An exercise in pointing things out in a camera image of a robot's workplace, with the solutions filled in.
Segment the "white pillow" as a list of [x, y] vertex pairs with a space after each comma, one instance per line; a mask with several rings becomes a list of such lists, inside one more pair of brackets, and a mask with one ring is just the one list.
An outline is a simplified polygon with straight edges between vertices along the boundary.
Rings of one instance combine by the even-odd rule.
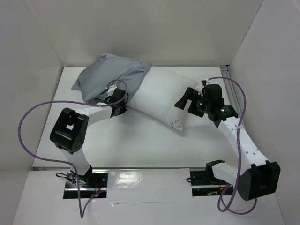
[[167, 126], [181, 131], [184, 111], [176, 108], [187, 88], [199, 81], [159, 67], [151, 67], [128, 106], [150, 115]]

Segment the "grey pillowcase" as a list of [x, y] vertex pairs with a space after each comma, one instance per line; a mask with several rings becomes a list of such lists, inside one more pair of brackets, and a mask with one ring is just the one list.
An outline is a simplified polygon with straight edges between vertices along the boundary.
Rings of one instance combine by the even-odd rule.
[[79, 74], [72, 89], [81, 92], [85, 103], [96, 104], [108, 97], [107, 87], [117, 85], [127, 90], [126, 99], [130, 100], [151, 67], [141, 60], [104, 53]]

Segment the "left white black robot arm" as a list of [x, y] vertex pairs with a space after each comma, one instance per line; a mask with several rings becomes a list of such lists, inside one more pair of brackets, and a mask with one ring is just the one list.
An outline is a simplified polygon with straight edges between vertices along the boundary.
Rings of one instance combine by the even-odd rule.
[[78, 174], [75, 180], [80, 186], [87, 187], [96, 179], [83, 152], [88, 126], [125, 113], [127, 109], [124, 101], [127, 96], [124, 90], [114, 85], [109, 88], [108, 96], [96, 106], [80, 110], [64, 108], [61, 111], [50, 133], [50, 141], [76, 167]]

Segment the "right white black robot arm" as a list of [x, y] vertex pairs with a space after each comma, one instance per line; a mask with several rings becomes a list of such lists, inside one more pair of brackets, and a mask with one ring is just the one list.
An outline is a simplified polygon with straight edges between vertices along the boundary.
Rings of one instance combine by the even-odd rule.
[[249, 201], [272, 194], [276, 191], [280, 166], [270, 162], [254, 144], [231, 105], [225, 105], [222, 88], [218, 84], [208, 84], [201, 91], [188, 87], [182, 98], [174, 105], [184, 109], [187, 101], [191, 104], [188, 112], [198, 117], [208, 115], [216, 128], [227, 138], [236, 155], [241, 156], [241, 169], [228, 165], [223, 160], [206, 164], [205, 180], [218, 183], [223, 180], [237, 184], [240, 197]]

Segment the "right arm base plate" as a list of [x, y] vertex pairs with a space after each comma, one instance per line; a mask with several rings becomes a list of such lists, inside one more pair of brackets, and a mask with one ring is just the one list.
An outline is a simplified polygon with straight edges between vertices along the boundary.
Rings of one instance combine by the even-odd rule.
[[217, 196], [229, 185], [223, 180], [210, 179], [204, 167], [190, 169], [186, 179], [191, 184], [192, 196]]

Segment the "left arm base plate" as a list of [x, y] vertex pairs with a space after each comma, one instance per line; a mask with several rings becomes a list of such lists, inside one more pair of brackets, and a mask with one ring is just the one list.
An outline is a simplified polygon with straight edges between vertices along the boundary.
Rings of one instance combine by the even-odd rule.
[[[76, 183], [75, 173], [68, 171], [67, 173], [56, 173], [59, 178], [65, 179], [65, 187], [63, 199], [77, 199], [78, 186]], [[91, 178], [86, 181], [79, 181], [80, 196], [82, 199], [90, 197], [101, 199], [107, 197], [108, 170], [93, 169]]]

